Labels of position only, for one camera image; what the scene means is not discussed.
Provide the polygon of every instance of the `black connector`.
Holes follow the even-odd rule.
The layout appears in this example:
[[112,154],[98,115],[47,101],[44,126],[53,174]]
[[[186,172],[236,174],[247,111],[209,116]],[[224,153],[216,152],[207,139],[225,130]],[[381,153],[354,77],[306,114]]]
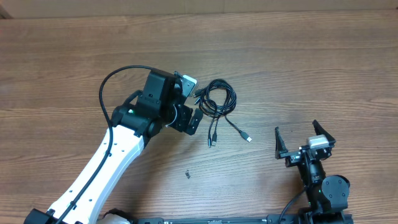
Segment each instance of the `black connector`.
[[197,91],[195,91],[194,94],[193,94],[193,97],[198,97],[198,96],[200,96],[202,90],[203,90],[203,89],[198,89]]
[[211,139],[212,139],[211,145],[216,146],[216,143],[217,143],[217,132],[216,131],[214,132],[213,137]]
[[245,133],[244,131],[241,132],[241,136],[242,136],[242,138],[246,139],[246,141],[251,142],[250,136],[247,133]]

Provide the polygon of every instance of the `cable bundle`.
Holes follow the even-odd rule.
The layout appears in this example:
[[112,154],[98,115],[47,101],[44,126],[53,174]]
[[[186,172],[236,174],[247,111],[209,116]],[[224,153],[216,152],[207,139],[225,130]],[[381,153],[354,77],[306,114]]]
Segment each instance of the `cable bundle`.
[[[226,98],[222,106],[217,105],[214,100],[210,98],[210,91],[215,90],[215,89],[223,89],[226,91]],[[224,116],[225,120],[232,125],[248,142],[251,142],[251,138],[249,137],[248,134],[246,134],[244,131],[240,130],[235,124],[233,124],[227,117],[226,115],[232,112],[235,107],[236,107],[236,93],[232,86],[228,84],[225,80],[223,79],[216,79],[213,80],[209,83],[208,86],[206,86],[203,89],[197,90],[194,94],[194,97],[198,97],[196,100],[195,104],[199,104],[199,109],[207,116],[213,118],[210,123],[209,127],[209,132],[208,132],[208,146],[216,146],[217,142],[217,124],[218,120],[220,117]],[[213,133],[213,137],[210,136],[211,133],[211,127],[214,124],[214,121],[216,121],[215,125],[215,130]]]

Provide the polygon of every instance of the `usb connector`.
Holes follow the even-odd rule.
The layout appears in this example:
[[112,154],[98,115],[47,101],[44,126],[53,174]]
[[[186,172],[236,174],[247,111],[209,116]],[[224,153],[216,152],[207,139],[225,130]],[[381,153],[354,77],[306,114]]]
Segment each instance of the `usb connector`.
[[195,101],[195,105],[197,105],[200,102],[200,97],[197,98],[197,100]]
[[217,132],[214,132],[213,137],[211,139],[212,139],[211,145],[212,146],[216,146],[216,143],[217,143]]
[[202,90],[203,90],[203,89],[198,89],[197,91],[195,91],[194,94],[193,94],[193,97],[198,97],[198,96],[200,96]]
[[246,139],[246,141],[248,141],[248,142],[251,142],[251,140],[252,140],[250,138],[250,136],[247,133],[245,133],[244,131],[241,132],[241,136],[242,136],[242,138]]

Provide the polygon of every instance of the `robotic arm link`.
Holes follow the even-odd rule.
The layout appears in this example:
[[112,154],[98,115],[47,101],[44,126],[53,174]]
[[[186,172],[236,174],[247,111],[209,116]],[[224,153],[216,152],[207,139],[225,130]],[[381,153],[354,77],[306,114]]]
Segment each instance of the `robotic arm link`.
[[[149,69],[143,90],[130,95],[117,106],[111,119],[102,102],[102,89],[115,73],[128,68]],[[94,156],[87,163],[76,181],[54,202],[46,213],[33,209],[25,224],[352,224],[351,215],[343,210],[348,207],[349,181],[343,176],[326,177],[321,161],[331,156],[336,140],[315,120],[316,136],[307,139],[307,145],[289,152],[275,128],[275,158],[285,159],[286,167],[297,166],[300,172],[309,207],[297,215],[284,215],[295,197],[280,215],[259,218],[219,218],[164,220],[162,218],[134,219],[128,214],[111,210],[104,219],[98,220],[100,211],[114,186],[129,164],[140,155],[149,140],[163,127],[171,127],[189,135],[195,134],[203,117],[201,110],[184,105],[195,92],[197,81],[188,75],[174,74],[142,65],[120,68],[109,74],[101,84],[99,100],[109,128]],[[131,101],[137,98],[136,104]]]

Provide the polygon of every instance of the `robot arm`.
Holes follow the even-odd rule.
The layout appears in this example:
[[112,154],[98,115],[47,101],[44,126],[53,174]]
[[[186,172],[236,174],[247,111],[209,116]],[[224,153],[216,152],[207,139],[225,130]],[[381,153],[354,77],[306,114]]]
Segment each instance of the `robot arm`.
[[286,167],[298,167],[309,207],[301,208],[298,215],[284,215],[284,209],[281,215],[270,217],[279,220],[279,224],[352,224],[351,215],[343,213],[343,210],[348,208],[350,187],[348,179],[342,175],[327,177],[321,164],[321,161],[331,156],[336,140],[321,127],[318,121],[314,120],[312,124],[317,135],[308,138],[307,145],[299,147],[298,151],[289,151],[279,128],[275,128],[275,158],[285,159]]
[[[98,150],[69,189],[50,206],[47,213],[33,209],[24,223],[55,223],[89,181],[111,143],[109,157],[102,168],[60,222],[96,223],[106,199],[123,172],[164,126],[189,135],[195,134],[203,113],[196,110],[192,116],[193,110],[184,103],[196,85],[197,81],[187,75],[182,76],[178,72],[172,75],[152,68],[144,90],[134,92],[113,111],[113,141],[109,142],[108,129]],[[131,104],[134,98],[137,98],[135,105]]]

